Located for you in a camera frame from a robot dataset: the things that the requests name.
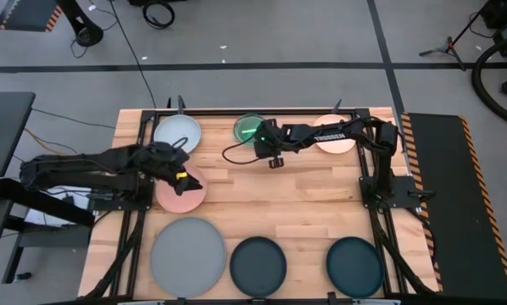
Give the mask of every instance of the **large gray plate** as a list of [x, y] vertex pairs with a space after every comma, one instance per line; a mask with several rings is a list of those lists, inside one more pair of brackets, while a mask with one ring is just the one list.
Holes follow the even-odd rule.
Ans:
[[220, 232], [199, 218], [178, 219], [167, 225], [152, 246], [152, 275], [176, 297], [195, 297], [210, 289], [226, 265], [226, 246]]

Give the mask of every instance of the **black platform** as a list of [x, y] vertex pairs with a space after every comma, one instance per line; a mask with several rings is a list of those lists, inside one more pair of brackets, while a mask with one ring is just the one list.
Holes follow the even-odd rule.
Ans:
[[467, 123], [433, 114], [404, 114], [402, 122], [411, 171], [437, 193], [422, 215], [436, 240], [439, 288], [452, 297], [507, 299], [507, 258]]

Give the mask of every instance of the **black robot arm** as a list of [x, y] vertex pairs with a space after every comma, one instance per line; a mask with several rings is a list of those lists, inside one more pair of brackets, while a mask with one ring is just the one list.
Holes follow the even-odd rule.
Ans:
[[[368, 137], [365, 128], [374, 128], [374, 139]], [[320, 126], [306, 124], [276, 125], [275, 119], [267, 119], [259, 125], [254, 135], [257, 158], [272, 158], [272, 169], [284, 165], [281, 152], [295, 152], [308, 148], [317, 142], [356, 140], [370, 150], [375, 159], [374, 183], [372, 193], [384, 198], [393, 196], [394, 174], [391, 170], [391, 157], [397, 151], [397, 126], [375, 117], [352, 119]]]
[[74, 156], [41, 155], [20, 166], [20, 180], [27, 189], [46, 190], [53, 186], [107, 188], [136, 193], [139, 173], [166, 181], [176, 194], [201, 189], [184, 168], [189, 156], [168, 143], [130, 145], [98, 154]]

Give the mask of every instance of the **concrete floor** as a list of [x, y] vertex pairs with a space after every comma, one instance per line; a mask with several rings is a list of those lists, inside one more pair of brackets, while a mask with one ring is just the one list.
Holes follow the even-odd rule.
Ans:
[[[6, 5], [0, 0], [0, 13]], [[87, 12], [88, 2], [78, 1]], [[456, 35], [483, 0], [375, 0], [389, 58], [394, 63], [447, 63], [452, 58], [417, 53]], [[109, 9], [105, 0], [97, 0]], [[181, 94], [188, 107], [293, 107], [331, 106], [339, 98], [343, 106], [392, 106], [395, 86], [390, 87], [383, 69], [371, 11], [364, 0], [190, 0], [172, 3], [176, 22], [168, 30], [154, 30], [142, 19], [141, 10], [126, 1], [115, 7], [125, 32], [142, 64], [227, 64], [283, 62], [379, 63], [379, 69], [216, 69], [164, 70], [145, 73], [156, 103]], [[87, 12], [102, 27], [111, 16]], [[482, 21], [477, 31], [488, 32]], [[31, 91], [34, 108], [85, 121], [113, 125], [121, 108], [151, 108], [139, 73], [72, 72], [73, 66], [135, 63], [115, 26], [90, 47], [83, 58], [70, 52], [73, 32], [65, 17], [50, 33], [0, 30], [0, 67], [38, 66], [36, 72], [0, 73], [0, 91]], [[457, 45], [466, 62], [491, 46], [488, 39], [465, 34]], [[499, 55], [490, 62], [506, 61]], [[64, 66], [63, 72], [44, 67]], [[394, 71], [404, 109], [409, 112], [464, 115], [498, 217], [507, 252], [507, 123], [486, 109], [470, 84], [470, 71], [457, 69], [399, 69]], [[507, 69], [483, 73], [489, 91], [507, 107], [497, 84], [507, 80]], [[94, 153], [109, 147], [113, 131], [78, 125], [33, 113], [28, 127], [41, 138]], [[30, 159], [44, 151], [22, 136], [16, 155]], [[18, 174], [13, 159], [8, 175]], [[14, 237], [0, 242], [0, 279]], [[38, 304], [70, 300], [76, 296], [86, 249], [28, 249], [19, 271], [34, 278], [13, 285], [0, 284], [1, 304]]]

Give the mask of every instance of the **green plate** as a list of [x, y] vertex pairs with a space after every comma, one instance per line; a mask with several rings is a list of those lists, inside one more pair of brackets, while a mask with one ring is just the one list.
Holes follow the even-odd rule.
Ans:
[[[244, 114], [240, 117], [233, 127], [233, 134], [237, 141], [243, 142], [252, 137], [263, 120], [264, 118], [258, 114]], [[244, 145], [251, 147], [254, 145], [254, 142], [255, 139], [251, 139], [244, 143]]]

